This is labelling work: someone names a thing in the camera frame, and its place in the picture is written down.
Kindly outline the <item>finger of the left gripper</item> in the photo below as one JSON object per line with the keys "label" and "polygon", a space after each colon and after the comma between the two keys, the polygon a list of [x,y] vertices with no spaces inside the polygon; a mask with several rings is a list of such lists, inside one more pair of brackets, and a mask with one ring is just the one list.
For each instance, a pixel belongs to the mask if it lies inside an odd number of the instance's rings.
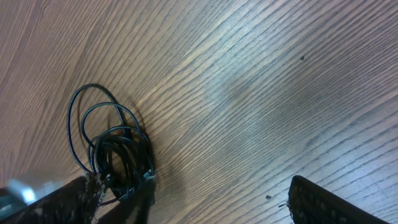
{"label": "finger of the left gripper", "polygon": [[98,224],[147,224],[154,204],[155,180],[148,178],[131,196],[98,220]]}

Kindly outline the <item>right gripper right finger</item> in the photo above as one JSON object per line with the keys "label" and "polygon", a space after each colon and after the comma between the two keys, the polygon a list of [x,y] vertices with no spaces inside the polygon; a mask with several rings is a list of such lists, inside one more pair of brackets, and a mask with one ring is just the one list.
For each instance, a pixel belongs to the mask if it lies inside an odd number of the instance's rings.
{"label": "right gripper right finger", "polygon": [[301,175],[293,176],[288,196],[295,224],[387,224]]}

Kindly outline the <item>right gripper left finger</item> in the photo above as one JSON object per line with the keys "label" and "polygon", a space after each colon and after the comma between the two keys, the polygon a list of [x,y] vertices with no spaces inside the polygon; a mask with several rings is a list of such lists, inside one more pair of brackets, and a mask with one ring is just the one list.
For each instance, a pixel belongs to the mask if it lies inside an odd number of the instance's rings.
{"label": "right gripper left finger", "polygon": [[86,174],[1,220],[1,223],[91,223],[103,198],[104,183]]}

